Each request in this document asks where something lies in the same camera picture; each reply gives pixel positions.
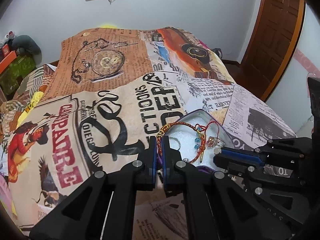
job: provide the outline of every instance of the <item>door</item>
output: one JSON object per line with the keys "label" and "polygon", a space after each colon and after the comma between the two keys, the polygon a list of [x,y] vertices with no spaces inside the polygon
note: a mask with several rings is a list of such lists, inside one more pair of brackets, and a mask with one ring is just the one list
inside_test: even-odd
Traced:
{"label": "door", "polygon": [[248,89],[263,101],[277,85],[294,52],[304,8],[303,0],[261,0],[241,68],[253,83]]}

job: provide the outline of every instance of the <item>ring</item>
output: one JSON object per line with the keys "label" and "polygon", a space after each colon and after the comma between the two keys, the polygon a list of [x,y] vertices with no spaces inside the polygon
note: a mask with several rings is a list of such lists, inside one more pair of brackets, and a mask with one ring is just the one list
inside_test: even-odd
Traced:
{"label": "ring", "polygon": [[180,148],[181,148],[181,143],[179,142],[179,140],[178,140],[177,138],[175,138],[175,137],[169,136],[169,140],[170,140],[170,139],[176,141],[176,142],[179,144],[179,148],[177,149],[177,151],[180,150]]}

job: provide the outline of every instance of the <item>white wall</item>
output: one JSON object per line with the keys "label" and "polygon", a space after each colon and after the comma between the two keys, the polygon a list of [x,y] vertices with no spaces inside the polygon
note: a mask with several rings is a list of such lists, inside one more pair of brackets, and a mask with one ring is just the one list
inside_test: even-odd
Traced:
{"label": "white wall", "polygon": [[61,42],[87,28],[180,27],[225,59],[237,60],[256,0],[13,0],[0,19],[0,37],[12,30],[31,36],[42,64],[60,58]]}
{"label": "white wall", "polygon": [[243,59],[243,56],[245,54],[245,51],[247,50],[247,47],[248,47],[248,44],[249,44],[253,29],[254,29],[254,25],[256,24],[257,17],[258,17],[258,12],[259,12],[259,8],[260,8],[260,2],[261,2],[261,0],[255,0],[253,12],[252,12],[251,22],[250,22],[250,25],[249,25],[249,28],[248,28],[248,31],[247,31],[247,35],[246,35],[246,37],[244,39],[244,43],[242,45],[242,49],[241,49],[241,51],[239,53],[239,57],[237,59],[237,61],[239,63],[241,63],[241,61]]}
{"label": "white wall", "polygon": [[[310,61],[320,69],[320,24],[309,6],[306,7],[301,36],[297,44]],[[267,104],[297,132],[311,114],[307,97],[308,71],[292,59]]]}

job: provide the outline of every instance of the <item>baseboard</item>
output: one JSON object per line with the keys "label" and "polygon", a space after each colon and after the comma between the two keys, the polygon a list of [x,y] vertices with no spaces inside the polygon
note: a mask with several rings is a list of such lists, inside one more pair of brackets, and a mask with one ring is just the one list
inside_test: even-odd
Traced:
{"label": "baseboard", "polygon": [[240,63],[234,60],[222,59],[222,62],[223,64],[236,65],[237,67],[240,67]]}

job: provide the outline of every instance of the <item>green bag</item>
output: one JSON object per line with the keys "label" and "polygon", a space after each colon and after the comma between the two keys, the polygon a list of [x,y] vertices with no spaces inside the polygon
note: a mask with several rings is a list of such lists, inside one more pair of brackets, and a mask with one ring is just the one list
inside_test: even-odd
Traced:
{"label": "green bag", "polygon": [[19,87],[19,83],[36,68],[32,57],[17,56],[0,75],[0,85],[5,95],[10,95]]}

